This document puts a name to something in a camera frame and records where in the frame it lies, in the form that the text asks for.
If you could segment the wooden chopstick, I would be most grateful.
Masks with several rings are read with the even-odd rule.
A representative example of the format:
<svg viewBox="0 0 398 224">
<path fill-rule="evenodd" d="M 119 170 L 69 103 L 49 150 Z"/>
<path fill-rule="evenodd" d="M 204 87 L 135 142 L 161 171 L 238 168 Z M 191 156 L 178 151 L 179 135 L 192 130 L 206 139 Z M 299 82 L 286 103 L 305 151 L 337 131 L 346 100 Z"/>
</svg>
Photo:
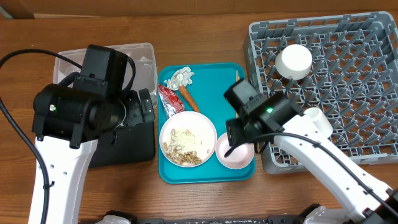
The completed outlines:
<svg viewBox="0 0 398 224">
<path fill-rule="evenodd" d="M 238 71 L 236 71 L 236 81 L 239 81 L 239 72 Z M 238 117 L 239 117 L 238 113 L 235 112 L 235 118 L 238 118 Z"/>
</svg>

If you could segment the orange carrot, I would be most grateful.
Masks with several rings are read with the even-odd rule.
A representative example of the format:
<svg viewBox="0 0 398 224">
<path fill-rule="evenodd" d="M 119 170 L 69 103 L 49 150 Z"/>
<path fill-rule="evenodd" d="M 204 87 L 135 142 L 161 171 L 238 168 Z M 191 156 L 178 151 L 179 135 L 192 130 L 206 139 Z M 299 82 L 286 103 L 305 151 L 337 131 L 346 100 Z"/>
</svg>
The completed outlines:
<svg viewBox="0 0 398 224">
<path fill-rule="evenodd" d="M 189 93 L 189 91 L 187 90 L 186 86 L 181 85 L 178 88 L 180 94 L 183 96 L 183 98 L 185 99 L 185 101 L 192 107 L 192 109 L 199 113 L 199 107 L 196 104 L 195 100 L 193 99 L 193 97 L 191 96 L 191 94 Z"/>
</svg>

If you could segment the white bowl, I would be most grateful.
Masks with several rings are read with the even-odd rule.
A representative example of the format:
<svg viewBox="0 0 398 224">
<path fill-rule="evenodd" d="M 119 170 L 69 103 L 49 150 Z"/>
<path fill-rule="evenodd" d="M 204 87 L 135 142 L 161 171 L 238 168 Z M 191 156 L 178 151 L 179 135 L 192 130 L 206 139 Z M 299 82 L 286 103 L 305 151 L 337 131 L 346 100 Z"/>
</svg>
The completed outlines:
<svg viewBox="0 0 398 224">
<path fill-rule="evenodd" d="M 311 52 L 299 44 L 287 46 L 276 56 L 275 60 L 277 72 L 287 79 L 303 79 L 309 74 L 311 66 Z"/>
</svg>

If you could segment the pink bowl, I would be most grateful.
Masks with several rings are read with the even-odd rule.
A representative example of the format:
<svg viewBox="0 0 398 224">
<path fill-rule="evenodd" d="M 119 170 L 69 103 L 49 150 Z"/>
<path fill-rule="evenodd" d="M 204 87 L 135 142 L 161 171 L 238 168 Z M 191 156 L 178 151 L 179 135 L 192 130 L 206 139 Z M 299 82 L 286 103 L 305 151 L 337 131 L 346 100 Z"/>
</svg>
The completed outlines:
<svg viewBox="0 0 398 224">
<path fill-rule="evenodd" d="M 218 160 L 229 169 L 242 169 L 254 158 L 254 144 L 243 144 L 237 147 L 228 157 L 224 154 L 231 148 L 227 133 L 222 134 L 216 143 L 215 153 Z"/>
</svg>

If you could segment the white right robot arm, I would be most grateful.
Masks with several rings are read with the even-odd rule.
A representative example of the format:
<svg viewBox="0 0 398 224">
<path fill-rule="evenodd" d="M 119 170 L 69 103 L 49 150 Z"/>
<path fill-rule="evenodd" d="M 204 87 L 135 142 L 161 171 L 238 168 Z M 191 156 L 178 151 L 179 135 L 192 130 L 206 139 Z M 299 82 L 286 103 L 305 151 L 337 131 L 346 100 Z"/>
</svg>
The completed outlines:
<svg viewBox="0 0 398 224">
<path fill-rule="evenodd" d="M 272 143 L 293 155 L 339 201 L 341 209 L 312 204 L 294 223 L 397 223 L 397 191 L 373 177 L 330 140 L 332 127 L 317 108 L 303 110 L 283 93 L 265 98 L 247 80 L 224 97 L 238 113 L 226 122 L 227 158 L 246 143 Z"/>
</svg>

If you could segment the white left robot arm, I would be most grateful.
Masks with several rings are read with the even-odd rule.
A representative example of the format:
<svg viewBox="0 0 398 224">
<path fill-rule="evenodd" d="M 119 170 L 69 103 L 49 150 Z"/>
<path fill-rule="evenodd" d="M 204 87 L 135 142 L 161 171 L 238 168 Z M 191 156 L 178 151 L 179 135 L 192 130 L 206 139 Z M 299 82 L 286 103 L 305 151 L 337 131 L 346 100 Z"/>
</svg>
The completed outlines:
<svg viewBox="0 0 398 224">
<path fill-rule="evenodd" d="M 135 63 L 90 45 L 77 72 L 34 98 L 37 163 L 30 223 L 76 223 L 88 169 L 152 160 L 155 114 L 149 90 L 125 81 Z"/>
</svg>

